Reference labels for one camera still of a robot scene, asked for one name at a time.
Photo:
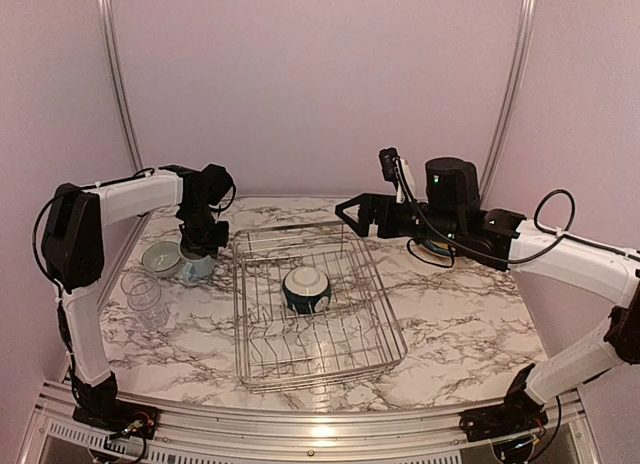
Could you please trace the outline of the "light blue ceramic mug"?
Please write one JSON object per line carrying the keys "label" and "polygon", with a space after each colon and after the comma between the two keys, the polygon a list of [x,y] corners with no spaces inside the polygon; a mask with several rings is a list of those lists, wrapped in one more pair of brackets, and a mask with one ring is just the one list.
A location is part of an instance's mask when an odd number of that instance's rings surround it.
{"label": "light blue ceramic mug", "polygon": [[214,269],[211,256],[183,256],[183,266],[179,271],[179,279],[185,286],[195,286],[209,278]]}

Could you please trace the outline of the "clear drinking glass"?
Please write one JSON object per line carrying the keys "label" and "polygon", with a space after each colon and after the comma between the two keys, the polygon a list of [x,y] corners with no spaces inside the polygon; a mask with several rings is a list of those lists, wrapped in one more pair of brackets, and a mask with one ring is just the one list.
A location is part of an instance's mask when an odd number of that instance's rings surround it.
{"label": "clear drinking glass", "polygon": [[142,325],[150,330],[164,327],[169,321],[169,309],[161,294],[144,296],[128,302]]}
{"label": "clear drinking glass", "polygon": [[122,275],[120,286],[133,310],[146,311],[160,302],[161,288],[154,276],[142,272],[127,272]]}

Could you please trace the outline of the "blue polka dot plate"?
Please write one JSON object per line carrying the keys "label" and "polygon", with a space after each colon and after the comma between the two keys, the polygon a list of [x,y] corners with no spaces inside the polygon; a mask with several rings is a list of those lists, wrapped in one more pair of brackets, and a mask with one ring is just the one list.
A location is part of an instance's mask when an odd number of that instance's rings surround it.
{"label": "blue polka dot plate", "polygon": [[451,250],[449,247],[443,247],[438,243],[433,243],[428,240],[421,241],[418,243],[418,245],[423,250],[431,253],[432,255],[436,255],[445,259],[455,259],[455,251]]}

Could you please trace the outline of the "dark blue white bowl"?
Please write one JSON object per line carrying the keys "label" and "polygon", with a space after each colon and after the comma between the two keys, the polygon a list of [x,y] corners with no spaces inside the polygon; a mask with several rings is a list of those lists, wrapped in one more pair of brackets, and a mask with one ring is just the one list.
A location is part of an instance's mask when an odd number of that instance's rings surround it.
{"label": "dark blue white bowl", "polygon": [[327,274],[315,266],[298,266],[282,280],[283,305],[296,315],[313,315],[326,311],[332,298]]}

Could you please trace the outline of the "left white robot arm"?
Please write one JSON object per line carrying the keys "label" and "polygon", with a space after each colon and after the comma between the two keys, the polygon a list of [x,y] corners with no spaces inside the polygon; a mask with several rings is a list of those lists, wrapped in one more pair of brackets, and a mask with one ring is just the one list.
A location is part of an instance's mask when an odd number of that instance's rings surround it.
{"label": "left white robot arm", "polygon": [[223,166],[194,170],[168,165],[86,186],[62,184],[40,211],[32,249],[41,272],[57,290],[59,330],[71,354],[74,397],[79,409],[102,427],[119,428],[129,412],[117,397],[100,334],[104,229],[175,207],[181,251],[188,258],[214,258],[229,238],[228,223],[217,218],[226,209],[221,202],[235,192],[234,180]]}

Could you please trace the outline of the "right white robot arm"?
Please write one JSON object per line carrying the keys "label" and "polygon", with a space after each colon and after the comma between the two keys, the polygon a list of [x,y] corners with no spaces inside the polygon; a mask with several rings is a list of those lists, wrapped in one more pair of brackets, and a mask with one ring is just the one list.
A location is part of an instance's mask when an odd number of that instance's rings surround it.
{"label": "right white robot arm", "polygon": [[357,235],[372,225],[381,239],[408,237],[445,244],[457,256],[500,271],[535,274],[581,288],[612,303],[591,333],[551,359],[518,373],[495,414],[506,432],[529,421],[536,408],[608,370],[639,361],[639,254],[553,230],[537,218],[480,206],[476,167],[454,157],[425,164],[427,199],[410,188],[409,168],[394,149],[379,155],[394,195],[363,193],[335,208]]}

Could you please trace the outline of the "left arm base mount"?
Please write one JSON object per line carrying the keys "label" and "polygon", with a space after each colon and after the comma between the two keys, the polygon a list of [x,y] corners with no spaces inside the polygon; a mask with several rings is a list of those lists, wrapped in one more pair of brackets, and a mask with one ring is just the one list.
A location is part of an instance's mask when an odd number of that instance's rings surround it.
{"label": "left arm base mount", "polygon": [[116,401],[115,410],[109,416],[98,416],[77,405],[73,420],[104,431],[110,431],[113,438],[134,435],[152,440],[156,433],[160,411],[148,405]]}

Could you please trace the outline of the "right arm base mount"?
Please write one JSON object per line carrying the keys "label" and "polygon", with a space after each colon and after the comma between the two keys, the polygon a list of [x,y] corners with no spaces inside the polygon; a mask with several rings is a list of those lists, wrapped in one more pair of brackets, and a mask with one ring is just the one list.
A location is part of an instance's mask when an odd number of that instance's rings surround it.
{"label": "right arm base mount", "polygon": [[525,411],[499,404],[463,411],[459,427],[469,442],[478,442],[544,427],[547,423],[548,416],[542,408]]}

